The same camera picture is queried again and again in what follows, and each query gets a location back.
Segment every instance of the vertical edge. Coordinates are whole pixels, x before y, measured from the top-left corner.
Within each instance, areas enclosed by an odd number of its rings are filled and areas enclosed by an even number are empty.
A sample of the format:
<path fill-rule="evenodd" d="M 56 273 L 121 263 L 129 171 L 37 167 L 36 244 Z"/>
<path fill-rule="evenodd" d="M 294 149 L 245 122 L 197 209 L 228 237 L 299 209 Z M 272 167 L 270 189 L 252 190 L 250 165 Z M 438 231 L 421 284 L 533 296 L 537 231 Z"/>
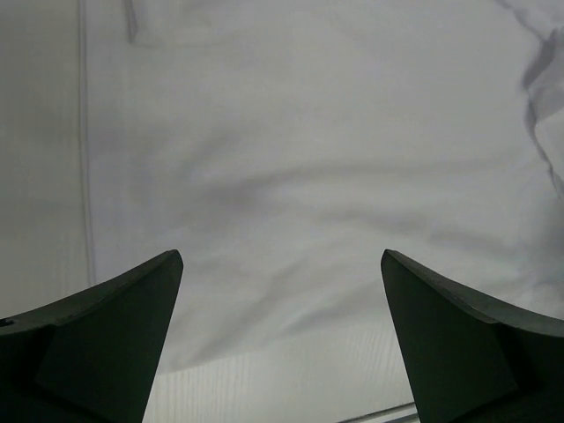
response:
<path fill-rule="evenodd" d="M 137 22 L 137 15 L 135 13 L 135 5 L 133 4 L 133 0 L 123 0 L 123 1 L 125 2 L 125 11 L 127 13 L 130 43 L 133 44 L 135 43 L 137 33 L 139 32 L 139 24 Z"/>
<path fill-rule="evenodd" d="M 86 237 L 86 260 L 88 272 L 88 286 L 97 283 L 96 278 L 96 257 L 94 255 L 92 214 L 90 207 L 90 171 L 88 165 L 88 80 L 87 80 L 87 20 L 86 20 L 86 0 L 78 0 L 78 37 L 79 37 L 79 60 L 80 67 L 78 72 L 78 92 L 79 104 L 79 131 L 80 131 L 80 162 L 82 170 L 82 201 L 84 209 L 84 226 Z"/>

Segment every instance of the white cloth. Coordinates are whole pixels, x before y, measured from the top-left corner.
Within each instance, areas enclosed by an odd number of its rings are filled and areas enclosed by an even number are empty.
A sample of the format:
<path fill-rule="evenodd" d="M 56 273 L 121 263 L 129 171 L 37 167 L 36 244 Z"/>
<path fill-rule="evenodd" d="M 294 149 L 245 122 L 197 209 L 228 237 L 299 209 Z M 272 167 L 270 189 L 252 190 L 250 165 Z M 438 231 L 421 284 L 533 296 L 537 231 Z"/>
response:
<path fill-rule="evenodd" d="M 0 2 L 0 318 L 88 287 L 77 2 Z"/>
<path fill-rule="evenodd" d="M 510 11 L 323 0 L 226 31 L 201 2 L 209 42 L 180 14 L 141 46 L 112 3 L 87 5 L 93 260 L 181 251 L 161 371 L 378 319 L 384 249 L 561 315 L 563 210 L 523 119 L 539 45 Z"/>
<path fill-rule="evenodd" d="M 531 97 L 531 123 L 551 164 L 556 189 L 564 195 L 564 4 L 559 0 L 499 0 L 524 28 L 543 43 L 525 85 Z"/>

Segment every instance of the wrinkled fabric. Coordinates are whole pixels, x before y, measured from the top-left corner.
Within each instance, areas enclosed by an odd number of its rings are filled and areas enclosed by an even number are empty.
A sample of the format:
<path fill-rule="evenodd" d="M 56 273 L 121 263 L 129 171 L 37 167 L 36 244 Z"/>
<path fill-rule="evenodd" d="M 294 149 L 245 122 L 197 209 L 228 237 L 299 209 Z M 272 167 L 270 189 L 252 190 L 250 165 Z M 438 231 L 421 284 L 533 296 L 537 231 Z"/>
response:
<path fill-rule="evenodd" d="M 564 4 L 558 0 L 499 0 L 542 43 L 536 66 L 525 79 L 531 124 L 551 164 L 554 186 L 564 195 Z"/>
<path fill-rule="evenodd" d="M 556 166 L 527 120 L 540 44 L 513 10 L 237 1 L 145 35 L 87 5 L 95 277 L 185 262 L 160 371 L 383 319 L 385 249 L 564 317 Z"/>

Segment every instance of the white fabric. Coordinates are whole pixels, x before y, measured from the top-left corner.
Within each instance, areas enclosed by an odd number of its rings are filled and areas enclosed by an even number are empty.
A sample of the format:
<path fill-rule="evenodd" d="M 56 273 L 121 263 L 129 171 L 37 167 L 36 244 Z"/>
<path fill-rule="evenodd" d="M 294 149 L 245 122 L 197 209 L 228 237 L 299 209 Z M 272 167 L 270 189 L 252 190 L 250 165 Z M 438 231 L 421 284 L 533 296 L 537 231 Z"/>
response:
<path fill-rule="evenodd" d="M 77 2 L 0 2 L 0 318 L 88 287 Z"/>
<path fill-rule="evenodd" d="M 111 3 L 87 5 L 93 260 L 102 281 L 181 251 L 161 370 L 380 318 L 384 249 L 564 317 L 562 205 L 524 121 L 539 45 L 511 11 L 320 1 L 141 46 Z"/>
<path fill-rule="evenodd" d="M 130 36 L 137 45 L 209 45 L 265 25 L 320 0 L 125 0 Z"/>
<path fill-rule="evenodd" d="M 557 190 L 564 194 L 564 4 L 559 0 L 499 0 L 543 43 L 538 75 L 530 75 L 535 138 L 548 158 Z"/>

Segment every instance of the white surface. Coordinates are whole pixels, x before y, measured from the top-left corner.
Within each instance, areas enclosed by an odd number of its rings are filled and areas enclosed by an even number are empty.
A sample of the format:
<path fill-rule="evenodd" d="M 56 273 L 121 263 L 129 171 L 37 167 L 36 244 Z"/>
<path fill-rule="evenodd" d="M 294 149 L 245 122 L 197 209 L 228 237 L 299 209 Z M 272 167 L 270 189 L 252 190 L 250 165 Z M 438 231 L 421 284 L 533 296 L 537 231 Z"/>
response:
<path fill-rule="evenodd" d="M 319 0 L 125 0 L 130 36 L 137 45 L 210 45 L 233 33 L 297 11 Z"/>
<path fill-rule="evenodd" d="M 145 423 L 337 423 L 409 403 L 394 339 L 364 323 L 159 375 Z"/>
<path fill-rule="evenodd" d="M 0 2 L 0 316 L 88 287 L 75 0 Z"/>
<path fill-rule="evenodd" d="M 561 312 L 561 204 L 523 121 L 538 39 L 486 0 L 319 4 L 153 48 L 87 4 L 97 279 L 186 263 L 161 370 L 380 319 L 386 248 Z"/>
<path fill-rule="evenodd" d="M 85 289 L 87 265 L 77 3 L 3 1 L 0 23 L 0 316 L 8 316 Z M 334 423 L 411 401 L 397 351 L 377 348 L 393 345 L 386 328 L 327 330 L 160 376 L 145 421 L 272 423 L 288 413 L 296 423 Z M 384 387 L 382 373 L 396 384 Z"/>
<path fill-rule="evenodd" d="M 531 97 L 534 134 L 562 194 L 564 177 L 564 4 L 559 0 L 498 0 L 542 42 L 535 72 L 523 80 Z"/>

